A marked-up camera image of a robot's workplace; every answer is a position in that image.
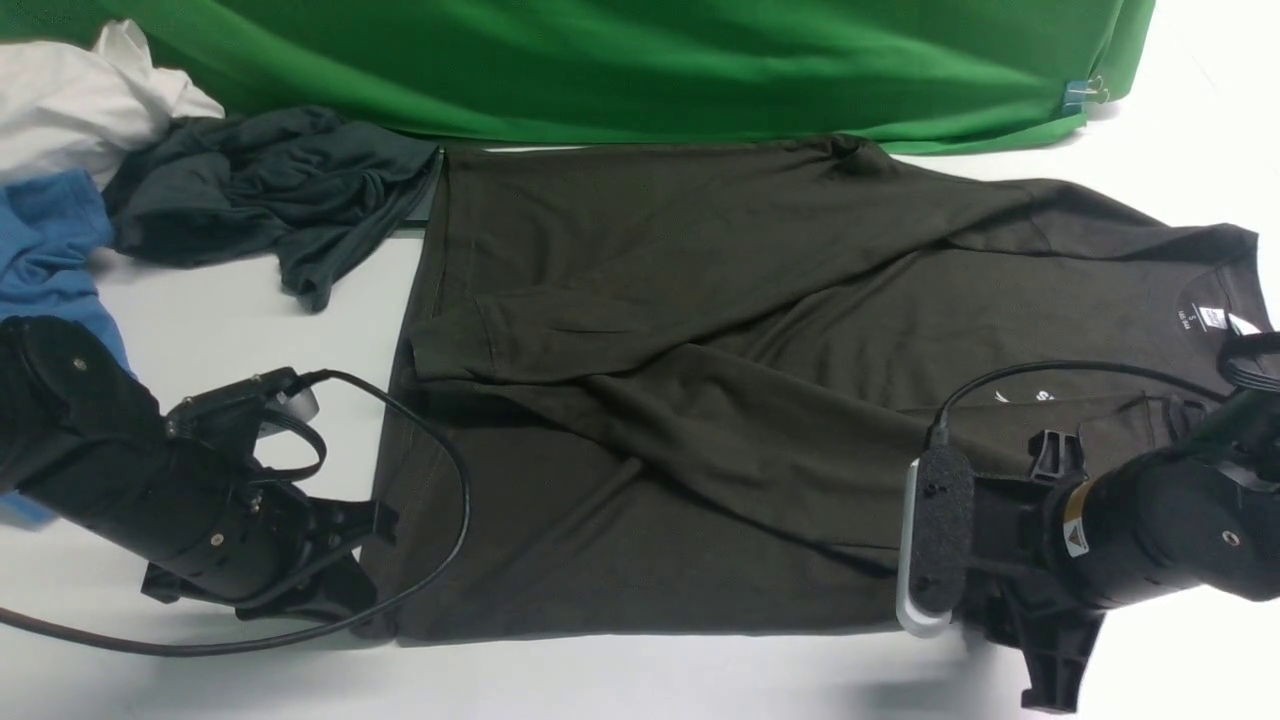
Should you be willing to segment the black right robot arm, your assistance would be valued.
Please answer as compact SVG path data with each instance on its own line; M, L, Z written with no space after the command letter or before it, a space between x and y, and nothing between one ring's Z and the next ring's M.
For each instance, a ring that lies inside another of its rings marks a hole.
M1076 438L1024 477L969 471L964 618L1018 650L1021 706L1074 714L1108 612L1207 585L1277 598L1277 396L1240 389L1171 445L1100 477Z

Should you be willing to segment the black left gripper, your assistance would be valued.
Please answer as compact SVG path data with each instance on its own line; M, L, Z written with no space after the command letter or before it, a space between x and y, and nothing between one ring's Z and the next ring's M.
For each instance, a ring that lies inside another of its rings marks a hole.
M369 541L394 546L399 514L383 501L306 497L282 486L230 506L223 537L184 579L155 564L140 591L161 603L193 600L236 610L241 621L338 623L371 609L378 588L353 555Z

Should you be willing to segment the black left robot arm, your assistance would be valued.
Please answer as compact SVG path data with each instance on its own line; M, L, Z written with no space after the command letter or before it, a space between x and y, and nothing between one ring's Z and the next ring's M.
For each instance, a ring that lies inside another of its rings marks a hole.
M3 322L3 491L143 559L142 592L197 600L242 620L335 623L378 589L356 559L390 543L397 515L376 501L307 496L326 457L310 427L314 379L289 368L224 386L164 413L82 324ZM316 452L275 469L255 455L278 432Z

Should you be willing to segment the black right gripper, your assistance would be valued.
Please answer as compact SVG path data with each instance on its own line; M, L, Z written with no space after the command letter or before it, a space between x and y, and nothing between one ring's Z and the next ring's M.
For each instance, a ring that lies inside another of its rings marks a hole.
M1073 715L1106 615L1071 607L1055 575L1047 523L1065 484L1088 478L1085 454L1079 436L1042 430L1028 441L1028 478L975 479L960 619L987 641L1021 653L1028 674L1023 708Z

